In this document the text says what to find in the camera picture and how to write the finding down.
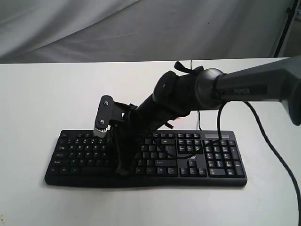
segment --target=white table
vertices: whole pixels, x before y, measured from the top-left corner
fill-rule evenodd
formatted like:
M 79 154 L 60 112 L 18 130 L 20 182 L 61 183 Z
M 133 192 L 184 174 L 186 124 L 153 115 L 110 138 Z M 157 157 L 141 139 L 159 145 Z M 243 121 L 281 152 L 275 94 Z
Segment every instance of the white table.
M 275 59 L 194 61 L 228 73 Z M 236 134 L 244 188 L 93 189 L 48 186 L 43 178 L 62 129 L 92 129 L 102 95 L 140 104 L 174 62 L 0 65 L 0 226 L 297 225 L 291 180 L 247 106 L 229 103 L 222 129 Z M 263 126 L 301 182 L 301 128 L 279 103 L 255 103 Z M 202 112 L 216 129 L 217 112 Z M 176 120 L 195 129 L 197 114 Z

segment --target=keyboard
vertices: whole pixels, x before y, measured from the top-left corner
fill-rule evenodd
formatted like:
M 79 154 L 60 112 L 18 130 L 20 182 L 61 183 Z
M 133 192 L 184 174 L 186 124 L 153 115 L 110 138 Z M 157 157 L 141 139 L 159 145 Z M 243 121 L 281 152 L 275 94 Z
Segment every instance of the keyboard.
M 244 186 L 247 176 L 232 131 L 157 130 L 146 137 L 128 176 L 114 173 L 117 158 L 108 140 L 92 130 L 63 130 L 45 174 L 45 182 L 74 187 Z M 166 152 L 189 159 L 175 159 Z

